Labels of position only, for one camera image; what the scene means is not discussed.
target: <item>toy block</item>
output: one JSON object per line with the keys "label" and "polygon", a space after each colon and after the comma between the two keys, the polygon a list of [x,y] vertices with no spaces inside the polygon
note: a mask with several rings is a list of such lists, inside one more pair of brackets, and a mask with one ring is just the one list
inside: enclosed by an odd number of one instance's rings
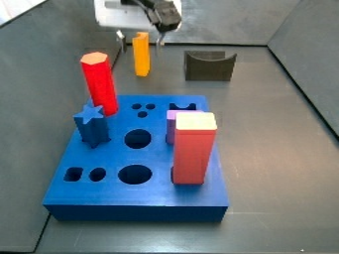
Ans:
{"label": "toy block", "polygon": [[92,148],[95,148],[100,142],[110,141],[107,121],[102,106],[90,107],[86,105],[83,112],[74,117],[83,141],[88,142]]}
{"label": "toy block", "polygon": [[226,52],[186,52],[186,80],[230,81],[237,58],[226,58]]}
{"label": "toy block", "polygon": [[133,39],[135,74],[147,76],[151,69],[149,33],[137,33]]}
{"label": "toy block", "polygon": [[217,130],[214,113],[177,114],[174,184],[205,183]]}
{"label": "toy block", "polygon": [[174,146],[165,141],[170,105],[193,104],[210,111],[206,97],[119,95],[118,101],[118,113],[106,118],[110,142],[92,149],[75,131],[43,201],[52,216],[58,220],[221,222],[230,201],[217,144],[205,184],[174,185]]}
{"label": "toy block", "polygon": [[166,142],[170,145],[175,144],[175,123],[177,123],[177,113],[178,112],[202,112],[202,110],[169,110],[167,111],[167,134]]}
{"label": "toy block", "polygon": [[84,78],[94,106],[103,106],[106,116],[118,111],[118,101],[108,55],[100,52],[87,54],[82,58]]}

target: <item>hole in board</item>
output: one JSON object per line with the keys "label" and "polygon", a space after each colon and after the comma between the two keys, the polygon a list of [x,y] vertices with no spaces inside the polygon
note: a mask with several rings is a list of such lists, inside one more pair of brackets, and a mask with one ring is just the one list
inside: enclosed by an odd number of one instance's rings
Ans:
{"label": "hole in board", "polygon": [[106,177],[106,170],[103,168],[96,168],[90,172],[90,179],[94,182],[99,182]]}
{"label": "hole in board", "polygon": [[197,110],[197,103],[191,103],[187,107],[179,107],[175,103],[170,103],[170,110]]}
{"label": "hole in board", "polygon": [[78,182],[82,178],[83,170],[84,170],[83,168],[78,168],[78,167],[68,168],[67,174],[64,176],[64,181]]}
{"label": "hole in board", "polygon": [[147,104],[146,108],[150,109],[150,110],[155,109],[155,104],[153,104],[153,103]]}
{"label": "hole in board", "polygon": [[133,104],[133,109],[141,109],[141,108],[142,108],[142,104],[141,103]]}
{"label": "hole in board", "polygon": [[151,143],[151,134],[143,129],[130,131],[124,136],[124,144],[133,149],[145,148]]}
{"label": "hole in board", "polygon": [[141,111],[141,112],[138,113],[138,117],[145,118],[146,116],[147,116],[147,112]]}
{"label": "hole in board", "polygon": [[131,165],[119,171],[118,176],[126,184],[141,185],[151,179],[153,172],[142,165]]}

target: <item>red rectangular block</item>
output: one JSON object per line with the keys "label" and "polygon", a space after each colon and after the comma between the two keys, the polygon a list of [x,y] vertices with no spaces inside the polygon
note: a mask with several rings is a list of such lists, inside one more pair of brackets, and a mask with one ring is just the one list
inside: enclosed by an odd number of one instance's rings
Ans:
{"label": "red rectangular block", "polygon": [[177,114],[174,184],[202,185],[205,183],[217,130],[214,113]]}

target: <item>blue shape sorter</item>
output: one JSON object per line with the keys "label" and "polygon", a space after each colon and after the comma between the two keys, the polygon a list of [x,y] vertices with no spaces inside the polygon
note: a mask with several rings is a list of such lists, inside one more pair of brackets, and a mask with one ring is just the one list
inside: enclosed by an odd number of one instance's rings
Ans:
{"label": "blue shape sorter", "polygon": [[206,97],[120,95],[118,102],[108,142],[94,149],[75,131],[43,205],[58,220],[222,221],[230,201],[217,144],[205,184],[179,186],[166,142],[167,110],[209,111]]}

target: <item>gray table surface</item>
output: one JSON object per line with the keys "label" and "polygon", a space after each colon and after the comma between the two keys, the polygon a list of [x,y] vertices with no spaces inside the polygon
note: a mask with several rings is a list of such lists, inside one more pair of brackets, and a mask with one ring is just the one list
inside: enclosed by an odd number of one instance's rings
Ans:
{"label": "gray table surface", "polygon": [[[238,53],[231,82],[185,80],[185,51]],[[231,207],[222,223],[59,222],[39,253],[339,251],[339,146],[267,48],[169,46],[147,77],[133,50],[119,94],[203,94],[219,124]]]}

